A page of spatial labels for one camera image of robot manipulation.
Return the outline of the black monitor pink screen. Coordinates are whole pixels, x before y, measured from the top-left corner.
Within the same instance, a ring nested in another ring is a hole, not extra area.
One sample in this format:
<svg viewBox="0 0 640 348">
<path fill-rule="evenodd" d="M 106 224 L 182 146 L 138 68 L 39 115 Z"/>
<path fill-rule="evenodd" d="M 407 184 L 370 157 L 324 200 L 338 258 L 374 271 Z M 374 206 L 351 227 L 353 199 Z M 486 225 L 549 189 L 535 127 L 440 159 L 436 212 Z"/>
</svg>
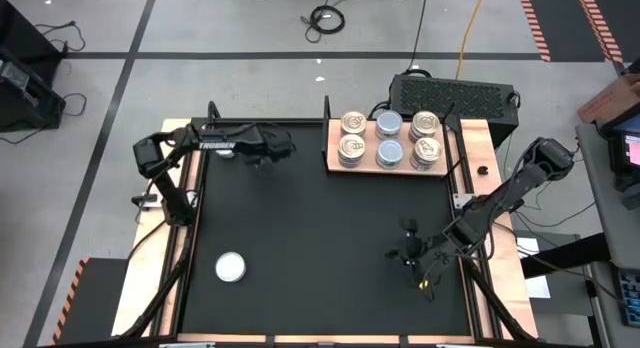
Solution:
<svg viewBox="0 0 640 348">
<path fill-rule="evenodd" d="M 640 174 L 640 115 L 609 131 L 608 153 L 611 170 L 618 174 Z"/>
</svg>

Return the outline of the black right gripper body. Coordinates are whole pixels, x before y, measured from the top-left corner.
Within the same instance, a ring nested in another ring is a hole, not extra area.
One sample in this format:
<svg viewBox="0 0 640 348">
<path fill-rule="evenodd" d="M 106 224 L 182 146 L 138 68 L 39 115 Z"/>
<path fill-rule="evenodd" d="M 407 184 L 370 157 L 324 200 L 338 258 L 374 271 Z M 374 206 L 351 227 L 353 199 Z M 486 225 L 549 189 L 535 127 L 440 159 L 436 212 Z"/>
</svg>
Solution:
<svg viewBox="0 0 640 348">
<path fill-rule="evenodd" d="M 403 264 L 409 269 L 410 277 L 435 277 L 441 272 L 442 264 L 438 253 L 443 244 L 442 236 L 434 235 L 423 239 L 416 235 L 406 235 L 403 243 Z"/>
</svg>

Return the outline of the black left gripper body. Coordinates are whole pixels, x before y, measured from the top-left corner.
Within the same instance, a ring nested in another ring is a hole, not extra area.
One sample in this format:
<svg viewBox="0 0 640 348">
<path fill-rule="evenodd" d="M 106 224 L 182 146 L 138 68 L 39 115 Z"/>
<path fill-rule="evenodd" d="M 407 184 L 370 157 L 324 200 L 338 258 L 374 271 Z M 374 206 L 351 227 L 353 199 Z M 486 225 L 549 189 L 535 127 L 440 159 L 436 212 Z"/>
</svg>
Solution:
<svg viewBox="0 0 640 348">
<path fill-rule="evenodd" d="M 269 156 L 290 156 L 295 150 L 292 135 L 279 125 L 260 125 Z"/>
</svg>

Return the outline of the black desk leg bar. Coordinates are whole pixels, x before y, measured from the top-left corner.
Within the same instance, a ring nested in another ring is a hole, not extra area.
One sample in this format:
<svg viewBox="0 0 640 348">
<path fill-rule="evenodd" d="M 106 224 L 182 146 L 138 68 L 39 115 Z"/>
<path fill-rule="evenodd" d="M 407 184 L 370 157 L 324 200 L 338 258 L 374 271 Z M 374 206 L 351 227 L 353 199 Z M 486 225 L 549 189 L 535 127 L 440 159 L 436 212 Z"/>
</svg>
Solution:
<svg viewBox="0 0 640 348">
<path fill-rule="evenodd" d="M 540 251 L 527 252 L 521 259 L 525 278 L 544 276 L 560 270 L 610 263 L 611 255 L 603 233 L 585 238 L 571 234 L 518 231 L 519 238 L 533 238 Z"/>
</svg>

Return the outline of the brown cardboard box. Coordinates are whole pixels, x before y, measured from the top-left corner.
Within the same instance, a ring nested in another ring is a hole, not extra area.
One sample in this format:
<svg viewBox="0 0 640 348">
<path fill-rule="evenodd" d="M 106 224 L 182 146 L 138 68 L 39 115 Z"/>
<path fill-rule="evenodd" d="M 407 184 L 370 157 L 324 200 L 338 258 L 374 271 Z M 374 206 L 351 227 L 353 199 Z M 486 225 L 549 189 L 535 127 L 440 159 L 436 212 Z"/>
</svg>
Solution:
<svg viewBox="0 0 640 348">
<path fill-rule="evenodd" d="M 640 74 L 619 77 L 578 111 L 583 123 L 613 124 L 637 110 L 640 105 Z"/>
</svg>

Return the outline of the black equipment case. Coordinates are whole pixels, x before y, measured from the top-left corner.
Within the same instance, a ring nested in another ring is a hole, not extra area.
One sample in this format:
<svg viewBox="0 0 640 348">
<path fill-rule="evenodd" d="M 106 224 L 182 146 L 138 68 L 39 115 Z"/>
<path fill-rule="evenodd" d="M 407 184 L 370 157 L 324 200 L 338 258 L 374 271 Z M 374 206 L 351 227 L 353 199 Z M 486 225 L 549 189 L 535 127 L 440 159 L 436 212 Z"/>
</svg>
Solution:
<svg viewBox="0 0 640 348">
<path fill-rule="evenodd" d="M 59 127 L 66 101 L 52 88 L 64 54 L 0 0 L 0 133 Z"/>
</svg>

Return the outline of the white paper sheet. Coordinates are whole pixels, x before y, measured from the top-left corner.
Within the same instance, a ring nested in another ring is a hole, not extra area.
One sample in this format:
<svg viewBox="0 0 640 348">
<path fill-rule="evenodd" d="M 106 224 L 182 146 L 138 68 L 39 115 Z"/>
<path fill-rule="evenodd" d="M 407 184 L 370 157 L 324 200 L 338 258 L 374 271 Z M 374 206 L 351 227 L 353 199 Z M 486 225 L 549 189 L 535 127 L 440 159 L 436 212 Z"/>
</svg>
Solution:
<svg viewBox="0 0 640 348">
<path fill-rule="evenodd" d="M 540 252 L 538 241 L 535 238 L 516 238 L 517 250 L 520 258 L 527 258 Z M 536 299 L 550 299 L 551 294 L 545 276 L 526 278 L 528 296 Z"/>
</svg>

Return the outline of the black perforated computer case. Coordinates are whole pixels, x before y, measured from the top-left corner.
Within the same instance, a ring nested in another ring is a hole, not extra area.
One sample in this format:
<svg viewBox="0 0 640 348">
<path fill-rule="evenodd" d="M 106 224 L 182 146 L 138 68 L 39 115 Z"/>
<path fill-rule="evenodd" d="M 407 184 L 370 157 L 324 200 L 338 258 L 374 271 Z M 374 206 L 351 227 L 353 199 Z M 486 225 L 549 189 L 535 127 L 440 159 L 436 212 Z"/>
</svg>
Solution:
<svg viewBox="0 0 640 348">
<path fill-rule="evenodd" d="M 519 126 L 520 95 L 512 85 L 396 75 L 390 85 L 390 109 L 410 121 L 418 111 L 444 118 L 454 104 L 461 119 L 487 121 L 493 147 Z"/>
</svg>

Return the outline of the black keyboard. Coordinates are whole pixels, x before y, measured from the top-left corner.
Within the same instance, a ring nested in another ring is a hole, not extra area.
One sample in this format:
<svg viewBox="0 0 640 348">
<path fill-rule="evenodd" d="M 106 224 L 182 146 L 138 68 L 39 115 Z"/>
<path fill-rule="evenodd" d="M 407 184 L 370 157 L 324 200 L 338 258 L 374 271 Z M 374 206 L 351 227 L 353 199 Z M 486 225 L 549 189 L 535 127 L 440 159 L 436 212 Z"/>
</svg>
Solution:
<svg viewBox="0 0 640 348">
<path fill-rule="evenodd" d="M 618 298 L 622 321 L 626 326 L 640 328 L 640 271 L 612 268 L 612 279 Z"/>
</svg>

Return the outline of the grey desk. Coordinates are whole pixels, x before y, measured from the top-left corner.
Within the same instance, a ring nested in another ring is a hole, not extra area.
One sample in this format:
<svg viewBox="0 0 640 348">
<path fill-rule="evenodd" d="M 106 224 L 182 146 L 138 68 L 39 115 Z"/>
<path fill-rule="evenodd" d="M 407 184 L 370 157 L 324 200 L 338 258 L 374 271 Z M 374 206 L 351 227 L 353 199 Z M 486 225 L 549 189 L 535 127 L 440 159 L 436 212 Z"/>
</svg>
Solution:
<svg viewBox="0 0 640 348">
<path fill-rule="evenodd" d="M 640 270 L 640 208 L 623 206 L 613 185 L 608 144 L 596 127 L 578 124 L 575 130 L 611 259 L 618 268 Z"/>
</svg>

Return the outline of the black floor mat hazard stripe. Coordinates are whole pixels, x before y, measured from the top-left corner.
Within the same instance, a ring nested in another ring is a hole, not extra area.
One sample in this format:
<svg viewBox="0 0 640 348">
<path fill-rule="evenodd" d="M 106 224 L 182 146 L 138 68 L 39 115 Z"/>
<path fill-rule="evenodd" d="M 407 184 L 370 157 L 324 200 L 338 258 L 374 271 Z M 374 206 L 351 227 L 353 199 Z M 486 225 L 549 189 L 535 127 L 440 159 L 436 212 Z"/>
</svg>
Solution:
<svg viewBox="0 0 640 348">
<path fill-rule="evenodd" d="M 640 0 L 520 0 L 541 59 L 632 62 L 640 57 Z"/>
<path fill-rule="evenodd" d="M 127 261 L 82 258 L 51 338 L 52 345 L 91 343 L 111 338 Z"/>
</svg>

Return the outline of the wooden shelf board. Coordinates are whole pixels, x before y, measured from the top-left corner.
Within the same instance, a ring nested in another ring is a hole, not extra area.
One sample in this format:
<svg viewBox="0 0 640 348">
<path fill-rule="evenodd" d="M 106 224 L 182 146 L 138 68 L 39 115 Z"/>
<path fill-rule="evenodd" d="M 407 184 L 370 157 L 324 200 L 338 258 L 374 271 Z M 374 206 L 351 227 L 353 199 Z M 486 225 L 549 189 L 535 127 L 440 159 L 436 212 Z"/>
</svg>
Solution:
<svg viewBox="0 0 640 348">
<path fill-rule="evenodd" d="M 441 153 L 438 160 L 428 169 L 420 171 L 415 169 L 410 163 L 414 144 L 409 139 L 410 123 L 405 122 L 400 130 L 398 140 L 402 145 L 404 155 L 400 164 L 393 169 L 384 169 L 376 162 L 376 152 L 380 140 L 375 135 L 376 124 L 374 121 L 367 122 L 367 128 L 363 140 L 365 142 L 365 152 L 360 163 L 353 167 L 347 168 L 340 164 L 338 159 L 338 148 L 341 140 L 341 124 L 339 119 L 329 119 L 326 140 L 326 158 L 327 168 L 329 171 L 349 172 L 349 173 L 368 173 L 368 174 L 395 174 L 395 175 L 418 175 L 418 176 L 444 176 L 447 171 L 446 157 L 444 153 L 444 138 L 442 130 L 434 134 L 434 139 L 440 143 Z"/>
</svg>

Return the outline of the black grey table clamp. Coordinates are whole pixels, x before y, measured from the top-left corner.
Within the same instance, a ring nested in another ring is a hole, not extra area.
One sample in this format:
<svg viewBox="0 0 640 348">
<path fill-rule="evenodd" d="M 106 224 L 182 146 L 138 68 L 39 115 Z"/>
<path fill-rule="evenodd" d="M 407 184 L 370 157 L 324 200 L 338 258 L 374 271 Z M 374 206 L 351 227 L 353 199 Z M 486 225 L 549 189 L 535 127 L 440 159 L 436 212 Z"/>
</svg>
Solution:
<svg viewBox="0 0 640 348">
<path fill-rule="evenodd" d="M 139 209 L 147 210 L 161 207 L 162 197 L 156 193 L 133 196 L 131 202 Z"/>
</svg>

